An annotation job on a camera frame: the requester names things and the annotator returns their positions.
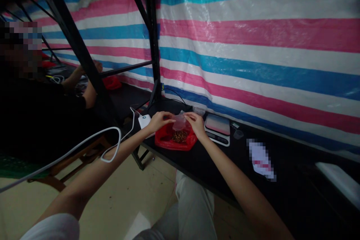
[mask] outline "kitchen scale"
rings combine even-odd
[[[210,140],[223,146],[230,146],[229,119],[209,113],[204,128]]]

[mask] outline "wooden chair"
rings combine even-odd
[[[98,145],[102,145],[103,148],[101,150],[97,150],[95,154],[91,156],[86,156],[87,153],[93,151],[94,148]],[[105,139],[104,136],[101,136],[99,139],[91,143],[86,148],[82,149],[77,154],[65,158],[58,164],[37,175],[36,178],[29,179],[28,182],[31,183],[36,181],[47,184],[61,192],[66,187],[66,185],[64,184],[65,181],[70,179],[74,174],[84,168],[87,164],[93,162],[97,157],[101,156],[103,152],[110,147],[111,144]],[[59,172],[68,167],[77,159],[81,160],[81,165],[77,166],[75,169],[73,169],[61,179],[55,177]],[[34,172],[35,170],[40,169],[41,166],[18,160],[13,157],[8,157],[2,154],[0,156],[0,168],[0,177],[19,179],[28,175],[29,173]]]

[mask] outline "black shirt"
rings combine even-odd
[[[32,163],[48,164],[107,127],[61,84],[10,79],[2,83],[1,99],[1,151]]]

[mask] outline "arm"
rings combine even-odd
[[[230,187],[236,200],[254,225],[261,239],[293,239],[281,218],[250,179],[212,142],[204,130],[203,118],[193,112],[186,113],[199,141]]]
[[[85,99],[87,109],[95,106],[96,91],[95,91],[92,83],[90,82],[90,80],[87,82],[87,87],[82,96]]]
[[[164,120],[164,116],[171,115],[169,112],[157,112],[147,127],[120,144],[118,153],[112,162],[105,163],[98,159],[91,165],[88,165],[86,169],[54,199],[36,223],[58,213],[69,213],[79,220],[90,198],[135,148],[138,147],[145,138],[156,132],[162,126],[175,121],[171,119]],[[116,147],[110,150],[105,155],[105,158],[111,159],[115,153],[115,149]]]
[[[102,64],[98,61],[94,61],[95,67],[97,68],[98,72],[102,72]],[[85,71],[82,66],[78,66],[74,72],[70,75],[69,78],[64,80],[61,84],[64,87],[65,93],[69,93],[74,90],[75,86],[81,79],[81,76],[85,75]]]
[[[79,82],[81,76],[83,76],[84,70],[81,66],[78,66],[73,73],[71,73],[70,77],[64,80],[61,84],[64,87],[64,91],[66,94],[74,90],[75,86]]]

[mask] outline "person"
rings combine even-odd
[[[164,119],[171,116],[169,112],[157,112],[148,126],[120,144],[118,153],[111,163],[97,160],[85,168],[54,199],[21,240],[79,239],[78,220],[90,198],[145,138],[164,125],[175,121]],[[287,227],[256,186],[208,138],[202,117],[188,112],[186,119],[255,227],[259,238],[293,239]],[[114,151],[115,149],[109,151],[106,158],[112,158]],[[176,175],[176,183],[178,203],[172,206],[151,229],[140,232],[135,240],[216,239],[212,217],[213,194],[181,172]]]
[[[69,95],[85,74],[81,66],[59,84],[45,83],[41,50],[4,22],[0,29],[0,109],[6,127],[1,153],[46,165],[109,126],[92,110],[96,92],[90,81],[81,97]],[[100,62],[95,66],[102,72]]]

